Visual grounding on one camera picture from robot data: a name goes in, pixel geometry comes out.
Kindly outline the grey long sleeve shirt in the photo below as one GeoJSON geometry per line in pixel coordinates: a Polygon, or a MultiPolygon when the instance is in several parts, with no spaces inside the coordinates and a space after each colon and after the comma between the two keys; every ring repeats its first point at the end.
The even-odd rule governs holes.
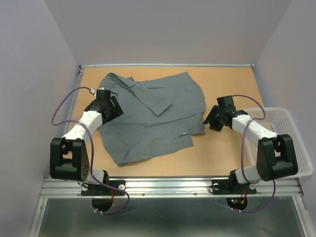
{"type": "Polygon", "coordinates": [[[116,165],[174,153],[205,134],[204,93],[187,72],[146,81],[109,73],[100,87],[116,93],[123,110],[99,128],[116,165]]]}

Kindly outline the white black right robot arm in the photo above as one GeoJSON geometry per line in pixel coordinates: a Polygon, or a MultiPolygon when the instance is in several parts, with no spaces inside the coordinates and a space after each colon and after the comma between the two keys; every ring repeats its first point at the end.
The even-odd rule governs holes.
{"type": "Polygon", "coordinates": [[[242,143],[250,141],[257,146],[256,164],[230,172],[227,187],[238,193],[245,185],[259,181],[271,181],[293,176],[298,173],[298,163],[293,139],[288,134],[269,131],[255,121],[246,111],[237,111],[235,106],[213,106],[203,121],[214,131],[221,131],[224,126],[242,134],[242,143]]]}

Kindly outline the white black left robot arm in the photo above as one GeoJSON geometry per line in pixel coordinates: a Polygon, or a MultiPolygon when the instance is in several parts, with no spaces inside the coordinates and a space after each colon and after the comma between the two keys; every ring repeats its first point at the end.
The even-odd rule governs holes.
{"type": "Polygon", "coordinates": [[[105,123],[123,115],[116,96],[95,99],[85,109],[74,127],[61,138],[53,138],[50,143],[50,176],[53,179],[78,181],[93,185],[100,195],[110,188],[106,171],[93,168],[88,158],[87,145],[91,145],[94,157],[92,134],[105,123]]]}

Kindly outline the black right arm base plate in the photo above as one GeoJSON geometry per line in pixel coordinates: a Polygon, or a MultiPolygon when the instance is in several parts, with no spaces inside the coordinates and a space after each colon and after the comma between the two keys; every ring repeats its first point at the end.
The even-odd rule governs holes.
{"type": "Polygon", "coordinates": [[[231,184],[228,179],[212,180],[209,191],[214,195],[241,195],[245,191],[247,194],[257,194],[257,190],[251,189],[249,184],[231,184]]]}

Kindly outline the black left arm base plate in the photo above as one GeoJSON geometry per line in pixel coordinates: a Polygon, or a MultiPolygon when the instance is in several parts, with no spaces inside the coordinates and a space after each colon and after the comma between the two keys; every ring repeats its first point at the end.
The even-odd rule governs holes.
{"type": "MultiPolygon", "coordinates": [[[[109,186],[114,188],[119,188],[120,185],[125,186],[126,182],[124,180],[110,180],[109,186]]],[[[102,185],[95,185],[95,184],[84,184],[81,188],[81,195],[82,196],[110,196],[111,191],[110,189],[102,186],[102,185]]]]}

